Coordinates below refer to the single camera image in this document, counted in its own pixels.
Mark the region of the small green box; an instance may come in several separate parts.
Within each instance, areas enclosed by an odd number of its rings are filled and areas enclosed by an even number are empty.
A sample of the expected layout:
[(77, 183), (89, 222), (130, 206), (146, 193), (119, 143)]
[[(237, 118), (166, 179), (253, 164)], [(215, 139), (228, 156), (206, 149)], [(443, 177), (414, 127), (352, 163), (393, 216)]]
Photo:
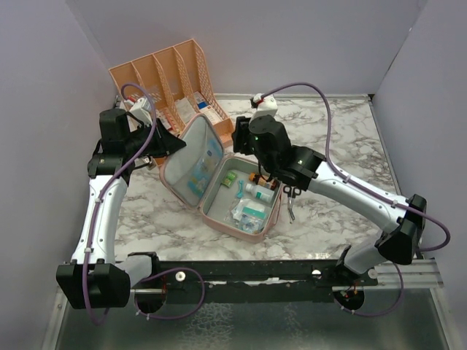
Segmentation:
[(230, 188), (233, 183), (236, 181), (237, 174), (234, 171), (227, 171), (223, 177), (221, 184)]

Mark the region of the brown medicine bottle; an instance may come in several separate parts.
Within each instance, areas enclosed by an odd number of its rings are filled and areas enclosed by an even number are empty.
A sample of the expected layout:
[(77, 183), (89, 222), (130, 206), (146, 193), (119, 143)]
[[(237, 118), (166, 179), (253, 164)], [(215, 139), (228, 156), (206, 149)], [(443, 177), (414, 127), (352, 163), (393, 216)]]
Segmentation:
[(265, 187), (270, 190), (275, 190), (278, 186), (277, 180), (272, 179), (271, 181), (268, 182), (260, 174), (257, 174), (257, 173), (251, 173), (249, 175), (249, 180), (256, 185)]

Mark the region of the blue tissue pack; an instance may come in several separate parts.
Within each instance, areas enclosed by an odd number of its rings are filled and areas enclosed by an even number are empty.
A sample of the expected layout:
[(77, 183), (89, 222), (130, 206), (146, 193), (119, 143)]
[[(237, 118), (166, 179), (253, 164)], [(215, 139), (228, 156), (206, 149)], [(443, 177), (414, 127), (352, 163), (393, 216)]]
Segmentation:
[(223, 151), (218, 142), (210, 139), (188, 180), (188, 187), (199, 198), (206, 191), (222, 156)]

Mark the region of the pink medicine kit case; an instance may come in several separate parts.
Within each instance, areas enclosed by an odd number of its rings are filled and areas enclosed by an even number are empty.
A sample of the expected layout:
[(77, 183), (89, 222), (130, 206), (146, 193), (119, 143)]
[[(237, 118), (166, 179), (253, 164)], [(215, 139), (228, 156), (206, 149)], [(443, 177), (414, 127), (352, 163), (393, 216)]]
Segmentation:
[[(205, 225), (230, 236), (251, 243), (262, 241), (269, 231), (277, 223), (282, 196), (282, 185), (278, 184), (274, 190), (274, 199), (271, 203), (265, 203), (254, 198), (246, 190), (246, 184), (254, 184), (249, 180), (249, 175), (258, 170), (258, 164), (242, 157), (227, 156), (220, 137), (216, 134), (214, 126), (207, 116), (197, 114), (194, 116), (180, 138), (187, 146), (180, 151), (168, 156), (160, 170), (163, 185), (181, 200), (188, 208), (198, 211)], [(215, 169), (210, 183), (202, 197), (195, 195), (188, 187), (189, 176), (198, 162), (201, 154), (206, 149), (207, 142), (214, 139), (222, 148), (223, 156)], [(237, 174), (236, 181), (230, 188), (221, 184), (227, 171)], [(238, 203), (236, 194), (239, 189), (238, 181), (244, 181), (244, 196), (269, 207), (270, 212), (264, 219), (263, 229), (259, 234), (249, 234), (238, 229), (238, 221), (231, 216), (231, 209)]]

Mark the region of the small teal strip packet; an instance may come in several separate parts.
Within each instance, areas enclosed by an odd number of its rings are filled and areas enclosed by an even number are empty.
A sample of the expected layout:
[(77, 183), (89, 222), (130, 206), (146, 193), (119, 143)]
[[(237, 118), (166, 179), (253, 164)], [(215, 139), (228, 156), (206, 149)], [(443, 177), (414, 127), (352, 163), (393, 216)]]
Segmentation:
[(239, 180), (238, 185), (239, 185), (239, 189), (238, 189), (238, 192), (236, 194), (236, 198), (241, 199), (244, 196), (244, 181)]

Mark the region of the white plastic bottle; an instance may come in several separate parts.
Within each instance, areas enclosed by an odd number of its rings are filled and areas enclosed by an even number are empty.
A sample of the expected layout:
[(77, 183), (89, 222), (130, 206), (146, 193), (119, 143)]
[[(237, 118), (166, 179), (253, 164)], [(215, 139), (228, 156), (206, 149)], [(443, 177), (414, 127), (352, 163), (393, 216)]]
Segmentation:
[(254, 198), (265, 203), (271, 203), (274, 199), (274, 191), (256, 184), (246, 184), (245, 190)]

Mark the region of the teal bandage packet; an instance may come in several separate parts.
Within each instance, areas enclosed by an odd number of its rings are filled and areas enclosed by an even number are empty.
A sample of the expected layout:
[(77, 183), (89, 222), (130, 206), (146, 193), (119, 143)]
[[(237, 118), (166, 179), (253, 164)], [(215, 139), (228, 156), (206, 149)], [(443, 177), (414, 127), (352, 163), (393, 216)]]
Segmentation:
[(264, 206), (245, 206), (242, 213), (263, 219), (266, 216), (266, 208)]

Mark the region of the black handled scissors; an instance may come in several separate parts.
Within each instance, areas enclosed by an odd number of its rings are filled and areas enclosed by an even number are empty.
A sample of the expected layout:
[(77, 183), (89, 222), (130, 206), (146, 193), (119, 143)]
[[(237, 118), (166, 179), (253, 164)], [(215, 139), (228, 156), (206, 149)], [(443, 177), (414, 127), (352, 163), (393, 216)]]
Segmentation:
[(289, 222), (290, 224), (293, 224), (296, 219), (295, 214), (293, 213), (293, 207), (296, 197), (301, 195), (301, 190), (297, 187), (285, 185), (283, 187), (283, 192), (287, 195), (287, 212), (289, 215)]

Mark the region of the clear bandage bag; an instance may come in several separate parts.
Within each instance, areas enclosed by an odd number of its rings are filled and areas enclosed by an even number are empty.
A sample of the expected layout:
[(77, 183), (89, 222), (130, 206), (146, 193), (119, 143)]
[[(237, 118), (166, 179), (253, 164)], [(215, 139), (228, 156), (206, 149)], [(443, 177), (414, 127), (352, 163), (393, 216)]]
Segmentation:
[(249, 233), (259, 234), (263, 229), (264, 219), (259, 217), (242, 216), (238, 223), (238, 229)]

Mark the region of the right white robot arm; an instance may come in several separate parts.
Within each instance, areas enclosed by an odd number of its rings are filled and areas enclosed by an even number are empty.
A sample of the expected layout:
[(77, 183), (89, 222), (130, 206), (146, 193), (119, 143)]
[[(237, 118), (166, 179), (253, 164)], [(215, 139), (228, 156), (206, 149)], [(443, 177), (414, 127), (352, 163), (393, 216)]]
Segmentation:
[(351, 285), (375, 265), (386, 261), (410, 265), (424, 228), (426, 200), (386, 193), (332, 168), (331, 162), (308, 147), (291, 144), (282, 123), (271, 115), (238, 117), (233, 150), (254, 155), (270, 179), (281, 182), (293, 200), (304, 191), (330, 198), (372, 221), (379, 238), (348, 246), (335, 267), (336, 279)]

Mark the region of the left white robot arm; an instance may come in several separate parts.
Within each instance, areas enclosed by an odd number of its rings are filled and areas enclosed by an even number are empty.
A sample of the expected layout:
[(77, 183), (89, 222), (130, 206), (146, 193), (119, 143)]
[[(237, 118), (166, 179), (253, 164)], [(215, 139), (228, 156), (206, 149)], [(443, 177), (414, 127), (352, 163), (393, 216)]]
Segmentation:
[(108, 109), (100, 113), (99, 127), (101, 138), (88, 162), (82, 233), (70, 262), (56, 271), (56, 281), (74, 309), (121, 308), (139, 282), (147, 288), (159, 283), (156, 254), (131, 253), (117, 262), (117, 222), (136, 160), (172, 155), (186, 145), (154, 113)]

